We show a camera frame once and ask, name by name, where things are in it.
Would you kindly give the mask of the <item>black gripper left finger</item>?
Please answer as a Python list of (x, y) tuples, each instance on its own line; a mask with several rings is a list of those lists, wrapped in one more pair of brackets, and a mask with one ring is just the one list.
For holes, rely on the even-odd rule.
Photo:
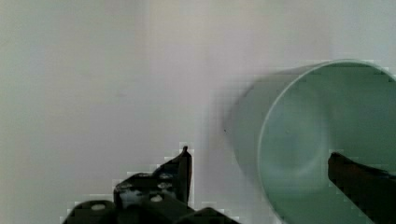
[(138, 173), (113, 189), (113, 200), (76, 205), (62, 224), (239, 224), (211, 207), (188, 206), (192, 156), (187, 147), (152, 173)]

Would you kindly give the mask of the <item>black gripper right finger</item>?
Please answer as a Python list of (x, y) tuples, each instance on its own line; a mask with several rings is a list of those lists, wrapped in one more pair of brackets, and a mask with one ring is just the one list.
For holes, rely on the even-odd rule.
[(328, 178), (374, 224), (395, 224), (394, 175), (334, 152), (328, 159)]

